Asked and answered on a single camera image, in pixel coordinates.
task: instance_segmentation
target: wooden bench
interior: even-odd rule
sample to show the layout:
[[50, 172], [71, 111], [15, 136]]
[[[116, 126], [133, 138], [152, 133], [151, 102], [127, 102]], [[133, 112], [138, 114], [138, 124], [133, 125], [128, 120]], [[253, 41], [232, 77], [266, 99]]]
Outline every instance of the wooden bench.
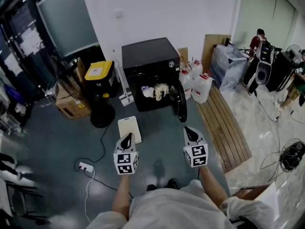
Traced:
[[208, 100], [197, 106], [216, 148], [224, 173], [252, 157], [242, 130], [215, 85], [211, 87]]

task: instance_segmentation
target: yellow lid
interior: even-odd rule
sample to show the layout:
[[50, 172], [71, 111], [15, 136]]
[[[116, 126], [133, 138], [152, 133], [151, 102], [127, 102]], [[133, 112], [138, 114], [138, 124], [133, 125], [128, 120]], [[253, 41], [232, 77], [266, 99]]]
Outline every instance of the yellow lid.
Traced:
[[87, 81], [101, 80], [108, 75], [112, 61], [100, 61], [92, 63], [85, 75]]
[[109, 93], [104, 93], [104, 94], [102, 95], [103, 98], [108, 98], [109, 96], [110, 96]]

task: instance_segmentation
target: red cap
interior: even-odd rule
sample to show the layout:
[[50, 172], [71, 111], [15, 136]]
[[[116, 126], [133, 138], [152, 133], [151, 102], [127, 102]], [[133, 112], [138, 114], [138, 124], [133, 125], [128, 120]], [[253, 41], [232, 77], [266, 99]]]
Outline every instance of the red cap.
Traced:
[[200, 77], [203, 79], [209, 79], [209, 75], [207, 73], [200, 74]]

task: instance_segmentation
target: black washing machine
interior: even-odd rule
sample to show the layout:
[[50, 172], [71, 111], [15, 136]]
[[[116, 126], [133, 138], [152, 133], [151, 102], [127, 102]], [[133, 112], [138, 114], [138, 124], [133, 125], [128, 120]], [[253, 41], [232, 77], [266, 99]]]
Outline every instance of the black washing machine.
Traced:
[[[187, 118], [184, 90], [179, 81], [180, 57], [167, 38], [158, 38], [122, 46], [123, 69], [140, 112], [171, 105], [181, 122]], [[168, 85], [169, 94], [157, 101], [145, 97], [142, 87]]]

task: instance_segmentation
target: white tile floor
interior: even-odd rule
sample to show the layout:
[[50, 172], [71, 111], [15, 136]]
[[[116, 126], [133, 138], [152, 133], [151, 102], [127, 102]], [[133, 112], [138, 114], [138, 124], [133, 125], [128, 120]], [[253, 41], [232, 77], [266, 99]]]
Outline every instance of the white tile floor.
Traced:
[[[280, 115], [273, 102], [279, 98], [285, 99], [286, 94], [286, 88], [281, 92], [272, 93], [266, 87], [260, 86], [257, 89], [257, 97], [272, 119]], [[260, 169], [264, 158], [272, 152], [277, 152], [279, 148], [282, 150], [291, 138], [299, 138], [305, 142], [305, 124], [296, 122], [290, 116], [291, 111], [297, 106], [292, 116], [298, 121], [305, 122], [305, 106], [298, 106], [297, 99], [284, 109], [278, 122], [279, 144], [275, 124], [267, 117], [254, 94], [248, 95], [247, 88], [239, 84], [235, 89], [222, 91], [222, 95], [235, 115], [253, 155], [251, 159], [226, 174], [231, 193], [239, 187], [267, 184], [276, 165]], [[263, 166], [276, 160], [278, 154], [273, 154], [264, 161]], [[305, 188], [302, 191], [305, 186], [304, 174], [305, 159], [295, 171], [277, 178], [276, 187], [281, 216], [275, 224], [276, 229], [293, 228], [305, 211]]]

